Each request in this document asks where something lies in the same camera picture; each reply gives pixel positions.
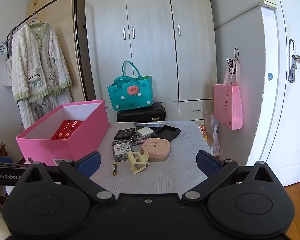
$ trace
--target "white wardrobe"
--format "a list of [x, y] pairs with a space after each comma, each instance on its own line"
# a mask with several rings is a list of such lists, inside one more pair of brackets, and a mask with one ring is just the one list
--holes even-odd
[[[210, 0], [85, 0], [96, 97], [116, 122], [107, 87], [124, 60], [151, 75], [167, 120], [202, 123], [213, 110], [216, 45]], [[137, 76], [126, 66], [126, 74]]]

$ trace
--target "battery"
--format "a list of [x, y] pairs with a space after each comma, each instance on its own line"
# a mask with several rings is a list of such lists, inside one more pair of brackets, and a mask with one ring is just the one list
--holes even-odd
[[118, 163], [117, 162], [113, 162], [112, 163], [112, 175], [117, 175], [118, 174]]

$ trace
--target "white charger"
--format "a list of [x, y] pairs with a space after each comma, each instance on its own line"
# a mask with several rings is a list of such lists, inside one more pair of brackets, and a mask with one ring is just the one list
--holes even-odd
[[152, 133], [154, 133], [154, 131], [149, 127], [144, 127], [137, 130], [137, 135], [139, 138], [148, 138]]

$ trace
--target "pink paper bag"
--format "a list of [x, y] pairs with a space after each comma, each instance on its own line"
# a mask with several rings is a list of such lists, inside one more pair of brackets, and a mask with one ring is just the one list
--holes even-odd
[[[239, 89], [240, 64], [237, 59], [233, 60], [233, 71], [228, 83], [229, 71], [226, 70], [224, 82], [221, 85], [215, 84], [214, 90], [214, 115], [221, 124], [231, 130], [242, 128], [242, 105]], [[232, 84], [234, 69], [236, 72], [237, 84]]]

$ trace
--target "table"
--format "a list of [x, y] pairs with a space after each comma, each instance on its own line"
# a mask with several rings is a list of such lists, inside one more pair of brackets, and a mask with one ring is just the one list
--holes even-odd
[[[120, 193], [162, 194], [178, 193], [179, 197], [207, 176], [197, 167], [196, 155], [199, 150], [211, 153], [198, 126], [192, 121], [165, 121], [164, 125], [180, 128], [181, 133], [171, 142], [168, 159], [162, 163], [151, 162], [143, 171], [133, 174], [128, 161], [118, 162], [118, 175], [112, 175], [112, 142], [119, 130], [134, 127], [133, 123], [111, 123], [98, 151], [101, 166], [90, 177], [94, 182], [112, 192], [116, 198]], [[141, 152], [137, 145], [134, 151]]]

